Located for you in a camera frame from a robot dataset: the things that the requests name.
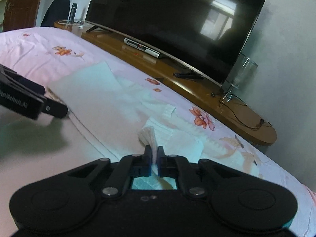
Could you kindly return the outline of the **pink floral bed sheet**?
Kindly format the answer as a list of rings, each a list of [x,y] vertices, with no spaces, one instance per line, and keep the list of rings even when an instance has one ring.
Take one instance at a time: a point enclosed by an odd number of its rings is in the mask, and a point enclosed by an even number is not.
[[[315,193],[162,81],[58,28],[2,33],[1,64],[70,108],[64,119],[37,120],[1,108],[1,236],[17,229],[8,203],[20,187],[101,157],[142,153],[138,133],[148,127],[169,155],[214,159],[289,189],[298,201],[291,230],[315,236]]]

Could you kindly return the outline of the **black remote control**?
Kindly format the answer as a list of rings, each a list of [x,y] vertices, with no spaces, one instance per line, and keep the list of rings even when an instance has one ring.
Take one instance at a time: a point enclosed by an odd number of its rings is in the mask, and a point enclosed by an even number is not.
[[[179,78],[179,79],[189,79],[189,80],[203,80],[204,77],[199,75],[198,73],[173,73],[173,76],[175,78]]]

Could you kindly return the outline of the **clear glass table lamp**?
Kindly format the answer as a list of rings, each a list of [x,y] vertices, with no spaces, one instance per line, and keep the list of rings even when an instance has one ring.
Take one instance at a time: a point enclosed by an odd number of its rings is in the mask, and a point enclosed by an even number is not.
[[[234,91],[238,90],[243,84],[250,80],[257,68],[258,64],[256,62],[241,53],[225,82],[222,84],[221,89],[223,94],[220,103],[225,104],[234,97],[237,97]]]

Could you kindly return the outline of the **large black flat television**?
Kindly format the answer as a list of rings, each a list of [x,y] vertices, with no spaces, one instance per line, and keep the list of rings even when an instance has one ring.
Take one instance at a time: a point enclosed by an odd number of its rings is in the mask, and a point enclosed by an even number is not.
[[[221,85],[265,0],[91,0],[86,21],[173,58]]]

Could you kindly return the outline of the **dark tall bottle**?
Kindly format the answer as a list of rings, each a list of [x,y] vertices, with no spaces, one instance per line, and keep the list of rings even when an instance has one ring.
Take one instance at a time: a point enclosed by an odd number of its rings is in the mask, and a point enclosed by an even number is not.
[[[72,4],[71,11],[70,11],[70,15],[69,15],[69,22],[70,22],[71,24],[74,23],[74,18],[75,18],[77,6],[78,6],[77,3],[73,3],[73,4]]]

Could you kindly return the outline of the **clear drinking glass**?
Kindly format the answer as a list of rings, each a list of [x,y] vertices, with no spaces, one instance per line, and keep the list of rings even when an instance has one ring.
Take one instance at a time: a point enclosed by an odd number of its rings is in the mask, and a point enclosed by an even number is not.
[[[84,23],[85,23],[84,20],[78,20],[78,21],[77,21],[77,26],[78,26],[78,28],[83,29],[83,28],[84,28]]]

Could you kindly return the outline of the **silver set-top box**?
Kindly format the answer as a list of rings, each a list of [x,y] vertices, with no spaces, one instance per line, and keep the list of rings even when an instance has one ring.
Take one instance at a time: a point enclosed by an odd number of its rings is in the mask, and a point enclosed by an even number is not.
[[[158,51],[156,51],[156,50],[154,50],[152,48],[149,48],[149,47],[147,47],[145,45],[142,45],[142,44],[140,44],[140,43],[138,43],[138,42],[136,42],[134,40],[131,40],[129,38],[124,38],[124,43],[129,45],[129,46],[131,46],[131,47],[133,47],[133,48],[135,48],[135,49],[138,49],[138,50],[140,50],[142,52],[145,52],[145,53],[147,53],[147,54],[149,54],[149,55],[151,55],[151,56],[153,56],[155,58],[160,58],[161,57],[161,53],[160,52],[158,52]]]

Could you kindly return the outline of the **brown wooden tv cabinet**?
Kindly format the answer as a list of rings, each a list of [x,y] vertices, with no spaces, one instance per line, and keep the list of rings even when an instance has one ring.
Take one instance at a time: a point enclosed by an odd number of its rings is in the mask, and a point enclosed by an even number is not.
[[[117,33],[56,21],[54,26],[70,31],[82,39],[131,64],[157,81],[176,91],[220,122],[231,128],[247,141],[258,146],[271,146],[277,140],[271,124],[250,109],[241,99],[220,103],[222,89],[204,78],[203,80],[179,79],[173,73],[183,73],[185,67],[169,58],[157,59],[128,46]]]

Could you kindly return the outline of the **white knitted small garment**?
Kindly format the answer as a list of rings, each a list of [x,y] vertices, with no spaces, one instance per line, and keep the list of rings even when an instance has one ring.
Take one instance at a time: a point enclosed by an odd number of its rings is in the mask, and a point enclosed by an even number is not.
[[[119,160],[140,154],[145,146],[153,152],[162,146],[167,155],[190,162],[207,158],[252,176],[259,169],[235,139],[217,141],[208,136],[213,119],[193,106],[189,119],[179,107],[162,102],[130,80],[113,75],[105,62],[94,64],[49,83],[49,94],[65,103],[70,120],[99,152]]]

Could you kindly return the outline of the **brown wooden door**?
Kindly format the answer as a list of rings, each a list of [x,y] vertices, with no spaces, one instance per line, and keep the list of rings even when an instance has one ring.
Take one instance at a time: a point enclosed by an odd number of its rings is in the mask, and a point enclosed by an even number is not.
[[[7,0],[3,31],[34,27],[40,0]]]

